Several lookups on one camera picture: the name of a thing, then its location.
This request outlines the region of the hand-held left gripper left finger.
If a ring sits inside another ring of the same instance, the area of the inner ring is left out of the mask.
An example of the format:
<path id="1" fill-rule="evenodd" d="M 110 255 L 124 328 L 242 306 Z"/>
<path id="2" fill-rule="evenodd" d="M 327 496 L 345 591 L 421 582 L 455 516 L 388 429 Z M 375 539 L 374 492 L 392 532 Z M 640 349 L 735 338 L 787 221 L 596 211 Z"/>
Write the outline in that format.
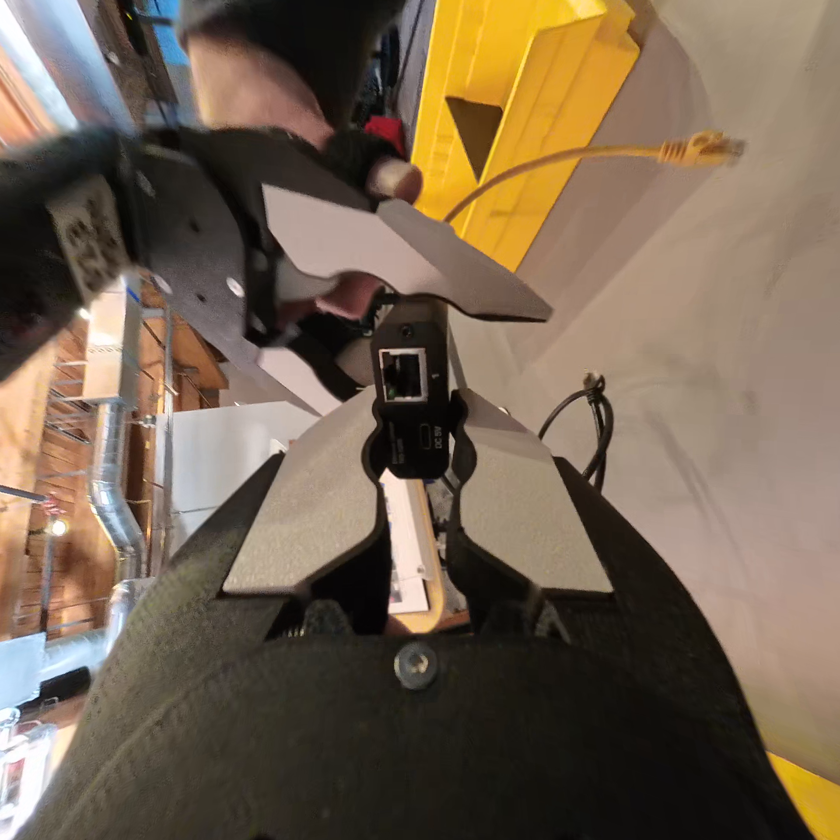
<path id="1" fill-rule="evenodd" d="M 226 595 L 302 595 L 375 531 L 379 483 L 363 465 L 375 391 L 320 418 L 293 443 L 223 584 Z"/>

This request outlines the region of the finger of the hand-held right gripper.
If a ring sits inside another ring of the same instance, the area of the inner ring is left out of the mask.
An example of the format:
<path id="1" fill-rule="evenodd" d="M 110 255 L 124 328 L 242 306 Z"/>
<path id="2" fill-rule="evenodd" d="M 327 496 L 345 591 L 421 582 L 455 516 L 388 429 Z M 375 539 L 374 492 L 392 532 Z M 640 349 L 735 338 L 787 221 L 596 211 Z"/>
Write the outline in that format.
<path id="1" fill-rule="evenodd" d="M 446 301 L 473 319 L 547 322 L 553 309 L 508 268 L 449 225 L 399 200 L 375 212 L 263 186 L 269 231 L 283 251 L 277 303 L 320 298 L 350 274 L 373 277 L 405 298 Z"/>
<path id="2" fill-rule="evenodd" d="M 374 383 L 370 341 L 332 352 L 319 341 L 262 350 L 259 367 L 315 415 L 327 415 Z"/>

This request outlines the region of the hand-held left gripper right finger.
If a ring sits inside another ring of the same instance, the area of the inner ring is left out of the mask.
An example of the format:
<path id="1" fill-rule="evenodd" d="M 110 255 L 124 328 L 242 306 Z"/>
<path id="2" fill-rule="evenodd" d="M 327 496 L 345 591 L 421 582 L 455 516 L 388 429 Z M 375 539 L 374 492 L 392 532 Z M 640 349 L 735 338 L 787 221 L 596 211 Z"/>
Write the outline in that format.
<path id="1" fill-rule="evenodd" d="M 465 594 L 612 594 L 550 450 L 465 388 L 452 466 L 449 568 Z"/>

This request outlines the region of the black ethernet port adapter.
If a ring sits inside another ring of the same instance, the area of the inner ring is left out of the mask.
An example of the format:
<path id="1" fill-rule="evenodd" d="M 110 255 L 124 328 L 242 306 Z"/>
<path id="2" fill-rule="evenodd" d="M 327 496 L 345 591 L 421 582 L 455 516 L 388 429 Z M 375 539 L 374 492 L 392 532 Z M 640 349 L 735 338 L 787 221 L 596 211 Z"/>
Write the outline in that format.
<path id="1" fill-rule="evenodd" d="M 440 478 L 455 421 L 445 303 L 396 302 L 373 333 L 371 360 L 385 466 L 399 479 Z"/>

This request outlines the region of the yellow plastic bin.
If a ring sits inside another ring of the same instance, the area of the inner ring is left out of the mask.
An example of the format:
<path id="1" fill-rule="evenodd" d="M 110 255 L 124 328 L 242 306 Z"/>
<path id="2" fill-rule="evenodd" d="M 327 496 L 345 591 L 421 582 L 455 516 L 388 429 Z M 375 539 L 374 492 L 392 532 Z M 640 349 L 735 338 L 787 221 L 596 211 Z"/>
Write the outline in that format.
<path id="1" fill-rule="evenodd" d="M 413 137 L 442 220 L 516 165 L 589 145 L 639 47 L 623 1 L 436 2 Z"/>

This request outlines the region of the person's right forearm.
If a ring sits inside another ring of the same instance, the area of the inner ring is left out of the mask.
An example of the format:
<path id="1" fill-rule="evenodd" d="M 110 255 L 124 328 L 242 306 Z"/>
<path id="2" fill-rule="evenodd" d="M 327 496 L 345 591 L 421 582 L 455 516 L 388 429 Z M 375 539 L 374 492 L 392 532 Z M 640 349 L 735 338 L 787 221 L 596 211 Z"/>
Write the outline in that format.
<path id="1" fill-rule="evenodd" d="M 179 39 L 199 119 L 277 128 L 322 148 L 351 125 L 376 45 L 402 1 L 189 1 Z"/>

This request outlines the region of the person's right hand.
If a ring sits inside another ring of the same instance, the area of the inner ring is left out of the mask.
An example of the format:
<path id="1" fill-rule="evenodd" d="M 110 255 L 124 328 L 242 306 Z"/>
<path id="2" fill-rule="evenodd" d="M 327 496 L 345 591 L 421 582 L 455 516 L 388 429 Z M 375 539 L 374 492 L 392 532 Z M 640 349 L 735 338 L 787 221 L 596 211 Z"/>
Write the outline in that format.
<path id="1" fill-rule="evenodd" d="M 320 140 L 318 150 L 334 174 L 375 203 L 395 199 L 413 204 L 422 191 L 420 170 L 399 155 L 392 143 L 376 135 L 342 129 Z M 375 276 L 346 272 L 329 293 L 316 299 L 315 306 L 319 312 L 358 321 L 383 287 Z"/>

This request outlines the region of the printed white paper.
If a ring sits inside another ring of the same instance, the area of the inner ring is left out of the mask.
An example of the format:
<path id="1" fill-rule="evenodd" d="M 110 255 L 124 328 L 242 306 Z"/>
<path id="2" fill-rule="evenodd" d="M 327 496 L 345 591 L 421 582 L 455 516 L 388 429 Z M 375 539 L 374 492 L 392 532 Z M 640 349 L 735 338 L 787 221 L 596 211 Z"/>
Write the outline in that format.
<path id="1" fill-rule="evenodd" d="M 408 633 L 428 633 L 442 619 L 445 592 L 424 483 L 381 477 L 392 551 L 389 617 Z"/>

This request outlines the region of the white cabinet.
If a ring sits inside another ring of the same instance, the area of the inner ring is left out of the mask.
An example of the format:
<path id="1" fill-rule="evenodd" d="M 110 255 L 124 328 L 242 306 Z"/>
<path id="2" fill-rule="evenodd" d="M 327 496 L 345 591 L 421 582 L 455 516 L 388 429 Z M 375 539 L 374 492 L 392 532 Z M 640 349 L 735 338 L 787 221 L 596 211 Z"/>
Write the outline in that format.
<path id="1" fill-rule="evenodd" d="M 318 419 L 290 402 L 174 413 L 169 557 L 270 456 L 285 452 Z"/>

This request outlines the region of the red object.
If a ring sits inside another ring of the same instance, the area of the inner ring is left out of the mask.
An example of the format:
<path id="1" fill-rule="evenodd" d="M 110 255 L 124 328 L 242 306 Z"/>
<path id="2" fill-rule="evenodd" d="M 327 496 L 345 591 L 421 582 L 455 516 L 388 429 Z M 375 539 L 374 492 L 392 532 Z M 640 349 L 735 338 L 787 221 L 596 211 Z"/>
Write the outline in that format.
<path id="1" fill-rule="evenodd" d="M 404 123 L 399 117 L 375 114 L 369 117 L 364 125 L 364 131 L 384 142 L 389 143 L 397 156 L 408 160 L 406 154 L 406 136 Z"/>

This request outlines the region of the yellow plastic piece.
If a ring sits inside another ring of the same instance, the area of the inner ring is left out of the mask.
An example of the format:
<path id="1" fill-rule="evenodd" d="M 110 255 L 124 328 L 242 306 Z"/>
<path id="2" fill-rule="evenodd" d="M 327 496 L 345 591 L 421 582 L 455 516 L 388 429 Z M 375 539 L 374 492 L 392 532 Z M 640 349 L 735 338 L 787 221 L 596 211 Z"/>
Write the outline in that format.
<path id="1" fill-rule="evenodd" d="M 768 757 L 814 838 L 839 839 L 838 784 L 774 753 Z"/>

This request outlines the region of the silver ventilation duct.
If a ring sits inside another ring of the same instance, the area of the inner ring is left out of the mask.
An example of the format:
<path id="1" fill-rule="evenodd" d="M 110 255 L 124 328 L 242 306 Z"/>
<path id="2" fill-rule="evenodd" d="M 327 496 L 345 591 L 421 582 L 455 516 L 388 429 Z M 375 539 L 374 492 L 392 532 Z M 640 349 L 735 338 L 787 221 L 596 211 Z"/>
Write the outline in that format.
<path id="1" fill-rule="evenodd" d="M 123 493 L 128 416 L 120 402 L 98 404 L 87 474 L 87 498 L 114 551 L 116 582 L 143 577 L 148 559 L 140 525 Z"/>

